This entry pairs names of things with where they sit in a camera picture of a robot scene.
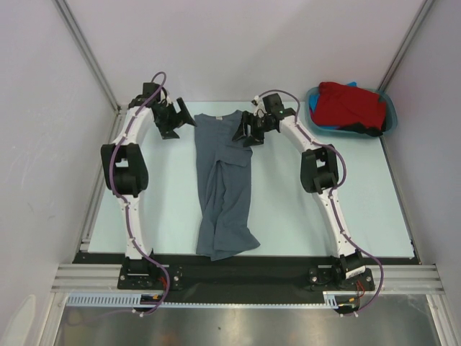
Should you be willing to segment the grey blue t shirt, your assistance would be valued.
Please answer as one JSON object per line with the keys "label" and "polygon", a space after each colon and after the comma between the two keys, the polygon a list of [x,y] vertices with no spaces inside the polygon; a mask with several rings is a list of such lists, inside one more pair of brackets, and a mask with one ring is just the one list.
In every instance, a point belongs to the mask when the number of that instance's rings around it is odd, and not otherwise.
{"label": "grey blue t shirt", "polygon": [[242,112],[194,117],[197,191],[202,213],[196,253],[212,261],[256,249],[248,228],[251,206],[251,148],[234,141]]}

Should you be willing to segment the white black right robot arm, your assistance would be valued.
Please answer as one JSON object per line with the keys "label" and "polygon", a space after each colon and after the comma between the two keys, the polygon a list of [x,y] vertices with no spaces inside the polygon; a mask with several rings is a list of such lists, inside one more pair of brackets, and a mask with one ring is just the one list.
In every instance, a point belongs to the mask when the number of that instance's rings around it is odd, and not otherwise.
{"label": "white black right robot arm", "polygon": [[344,159],[334,146],[318,141],[303,125],[298,117],[300,103],[295,110],[285,107],[281,93],[282,90],[273,89],[255,96],[251,101],[254,110],[242,113],[232,141],[242,141],[245,147],[262,145],[265,134],[275,130],[299,151],[300,182],[323,216],[334,261],[329,278],[319,284],[340,289],[359,287],[367,268],[362,250],[352,244],[338,196],[338,188],[345,181],[339,176],[338,164],[345,164]]}

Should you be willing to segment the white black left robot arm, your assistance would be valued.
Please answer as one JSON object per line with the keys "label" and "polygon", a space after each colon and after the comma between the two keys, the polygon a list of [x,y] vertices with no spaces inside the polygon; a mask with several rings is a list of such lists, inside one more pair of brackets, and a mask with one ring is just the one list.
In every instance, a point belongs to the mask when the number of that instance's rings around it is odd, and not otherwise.
{"label": "white black left robot arm", "polygon": [[172,101],[163,84],[150,81],[128,105],[126,124],[115,140],[100,148],[104,180],[120,204],[127,229],[122,282],[134,278],[144,288],[157,284],[162,272],[154,262],[153,250],[146,246],[140,216],[140,203],[149,183],[140,145],[153,125],[163,140],[170,140],[179,138],[176,130],[182,126],[197,124],[181,97]]}

